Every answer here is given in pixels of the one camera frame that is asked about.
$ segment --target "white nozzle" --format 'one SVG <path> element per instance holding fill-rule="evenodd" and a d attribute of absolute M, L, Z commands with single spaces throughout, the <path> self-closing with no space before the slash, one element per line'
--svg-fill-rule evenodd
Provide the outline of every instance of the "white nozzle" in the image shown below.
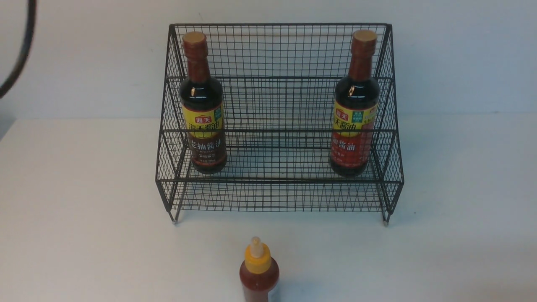
<path fill-rule="evenodd" d="M 250 243 L 250 254 L 254 258 L 261 258 L 263 256 L 263 244 L 259 237 L 252 238 L 252 242 Z"/>

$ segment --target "white wall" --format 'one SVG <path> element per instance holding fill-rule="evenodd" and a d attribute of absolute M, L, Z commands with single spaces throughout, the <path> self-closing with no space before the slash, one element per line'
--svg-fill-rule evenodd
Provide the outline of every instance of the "white wall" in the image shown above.
<path fill-rule="evenodd" d="M 535 0 L 45 0 L 0 118 L 157 117 L 169 23 L 388 22 L 400 112 L 537 111 Z M 0 76 L 24 0 L 0 0 Z"/>

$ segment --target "bottle label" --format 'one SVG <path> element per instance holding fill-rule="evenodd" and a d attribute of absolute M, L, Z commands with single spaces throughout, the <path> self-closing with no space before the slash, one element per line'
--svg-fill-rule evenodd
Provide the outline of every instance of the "bottle label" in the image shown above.
<path fill-rule="evenodd" d="M 268 302 L 280 302 L 280 283 L 268 292 Z"/>
<path fill-rule="evenodd" d="M 183 106 L 183 117 L 188 130 L 224 129 L 223 106 L 209 111 L 194 111 Z M 188 146 L 192 161 L 202 166 L 212 166 L 226 158 L 226 136 L 219 132 L 188 132 Z"/>
<path fill-rule="evenodd" d="M 378 104 L 364 110 L 343 107 L 337 100 L 334 107 L 334 130 L 372 130 Z M 357 168 L 367 162 L 372 132 L 333 132 L 330 157 L 346 168 Z"/>

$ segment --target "yellow label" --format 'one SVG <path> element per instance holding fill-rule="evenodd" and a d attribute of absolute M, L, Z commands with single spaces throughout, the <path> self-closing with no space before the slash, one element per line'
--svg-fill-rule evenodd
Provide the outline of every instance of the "yellow label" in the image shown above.
<path fill-rule="evenodd" d="M 365 110 L 353 110 L 341 106 L 336 101 L 334 106 L 334 122 L 335 130 L 360 130 L 365 125 L 375 122 L 376 108 L 378 104 Z M 358 135 L 359 132 L 341 132 L 341 136 L 351 137 Z"/>
<path fill-rule="evenodd" d="M 188 130 L 220 130 L 224 127 L 224 110 L 220 105 L 210 111 L 192 111 L 183 106 L 183 117 Z M 212 138 L 217 132 L 190 132 L 195 138 Z"/>

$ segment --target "metal wire mesh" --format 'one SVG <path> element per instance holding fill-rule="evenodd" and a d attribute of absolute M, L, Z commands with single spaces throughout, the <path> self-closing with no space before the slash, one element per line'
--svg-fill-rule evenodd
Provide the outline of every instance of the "metal wire mesh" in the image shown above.
<path fill-rule="evenodd" d="M 352 33 L 379 37 L 381 95 L 367 169 L 342 178 L 329 165 L 334 88 L 347 74 Z M 182 36 L 207 35 L 223 86 L 228 162 L 214 175 L 190 164 L 179 85 Z M 179 211 L 379 211 L 387 222 L 403 186 L 393 37 L 388 24 L 176 24 L 170 26 L 156 180 L 172 220 Z"/>

